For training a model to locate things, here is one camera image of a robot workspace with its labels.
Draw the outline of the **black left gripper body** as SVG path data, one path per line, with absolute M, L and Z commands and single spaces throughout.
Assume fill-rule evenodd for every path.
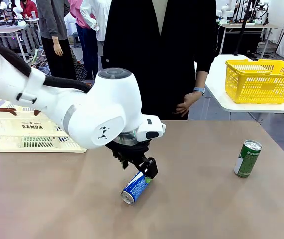
M 150 141 L 139 142 L 136 145 L 123 145 L 112 141 L 106 145 L 113 153 L 113 156 L 120 162 L 142 161 L 145 158 L 145 153 L 149 150 Z

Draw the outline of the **person's left hand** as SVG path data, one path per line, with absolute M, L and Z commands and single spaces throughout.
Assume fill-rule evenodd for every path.
M 184 101 L 182 103 L 177 104 L 176 113 L 181 114 L 183 117 L 188 113 L 189 108 L 202 96 L 202 92 L 195 91 L 192 93 L 188 93 L 184 96 Z

